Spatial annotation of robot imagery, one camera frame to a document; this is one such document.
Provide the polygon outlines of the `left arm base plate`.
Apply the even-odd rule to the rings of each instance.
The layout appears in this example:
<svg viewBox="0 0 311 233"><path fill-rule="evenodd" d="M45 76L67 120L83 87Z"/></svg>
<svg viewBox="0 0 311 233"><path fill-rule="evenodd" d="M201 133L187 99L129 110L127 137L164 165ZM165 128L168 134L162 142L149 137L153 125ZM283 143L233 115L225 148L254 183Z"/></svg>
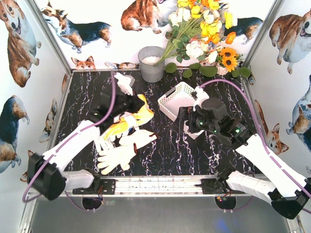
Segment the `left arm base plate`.
<svg viewBox="0 0 311 233"><path fill-rule="evenodd" d="M100 179L97 184L92 184L89 188L73 189L74 195L114 195L116 188L115 179Z"/></svg>

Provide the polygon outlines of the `yellow dotted knit glove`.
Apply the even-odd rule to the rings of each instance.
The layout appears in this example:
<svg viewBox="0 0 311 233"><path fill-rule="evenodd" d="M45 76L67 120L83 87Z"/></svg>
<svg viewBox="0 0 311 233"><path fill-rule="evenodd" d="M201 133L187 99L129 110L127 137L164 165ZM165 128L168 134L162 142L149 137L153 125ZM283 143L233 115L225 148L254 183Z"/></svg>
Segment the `yellow dotted knit glove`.
<svg viewBox="0 0 311 233"><path fill-rule="evenodd" d="M103 134L103 140L107 140L109 137L113 135L118 135L123 132L128 131L132 127L137 127L137 120L133 116L121 117L118 123L110 126Z"/></svg>

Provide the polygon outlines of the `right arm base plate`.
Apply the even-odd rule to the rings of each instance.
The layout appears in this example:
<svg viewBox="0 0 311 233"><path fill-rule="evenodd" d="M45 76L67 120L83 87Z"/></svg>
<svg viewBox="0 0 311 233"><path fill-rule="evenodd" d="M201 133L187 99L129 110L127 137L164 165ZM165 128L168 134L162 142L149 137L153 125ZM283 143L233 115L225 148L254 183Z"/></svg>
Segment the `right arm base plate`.
<svg viewBox="0 0 311 233"><path fill-rule="evenodd" d="M203 194L226 194L231 191L223 182L216 179L201 180Z"/></svg>

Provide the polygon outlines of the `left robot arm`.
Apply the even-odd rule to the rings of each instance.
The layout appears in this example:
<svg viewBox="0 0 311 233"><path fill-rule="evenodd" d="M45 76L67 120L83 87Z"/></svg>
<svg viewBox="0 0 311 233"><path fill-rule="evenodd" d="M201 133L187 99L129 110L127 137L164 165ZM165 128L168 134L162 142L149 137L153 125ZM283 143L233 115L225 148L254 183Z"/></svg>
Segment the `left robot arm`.
<svg viewBox="0 0 311 233"><path fill-rule="evenodd" d="M89 168L66 172L69 162L88 144L98 139L116 117L124 113L137 113L145 104L142 94L114 94L110 106L105 103L90 111L85 120L58 145L42 155L29 158L27 190L34 188L48 200L54 200L64 191L84 189L95 193L100 187L100 175Z"/></svg>

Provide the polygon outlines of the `white plastic storage basket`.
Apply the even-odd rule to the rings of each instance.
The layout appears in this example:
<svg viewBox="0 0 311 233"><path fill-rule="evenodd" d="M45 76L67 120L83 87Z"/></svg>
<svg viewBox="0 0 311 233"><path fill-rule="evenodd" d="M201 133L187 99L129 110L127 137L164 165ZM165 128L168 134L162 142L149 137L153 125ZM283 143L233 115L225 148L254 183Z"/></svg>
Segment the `white plastic storage basket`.
<svg viewBox="0 0 311 233"><path fill-rule="evenodd" d="M166 92L162 97L158 99L158 105L160 111L163 112L171 121L171 129L176 133L186 133L190 138L195 140L203 133L203 130L198 133L190 133L189 126L184 123L183 129L179 132L179 123L177 119L180 107L189 107L194 110L193 106L195 99L191 93L194 91L190 85L185 82L180 82L170 91Z"/></svg>

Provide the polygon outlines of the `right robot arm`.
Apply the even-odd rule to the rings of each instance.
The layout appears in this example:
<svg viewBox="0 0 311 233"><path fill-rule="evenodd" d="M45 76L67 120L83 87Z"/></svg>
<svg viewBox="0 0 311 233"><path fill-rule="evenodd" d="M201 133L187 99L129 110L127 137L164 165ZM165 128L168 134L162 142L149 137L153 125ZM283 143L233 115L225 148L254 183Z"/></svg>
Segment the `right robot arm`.
<svg viewBox="0 0 311 233"><path fill-rule="evenodd" d="M182 132L206 131L252 162L268 180L260 180L226 168L216 179L223 190L241 191L269 203L287 219L295 219L311 198L311 180L297 173L252 132L245 121L231 118L217 98L204 100L194 107L180 107L174 126Z"/></svg>

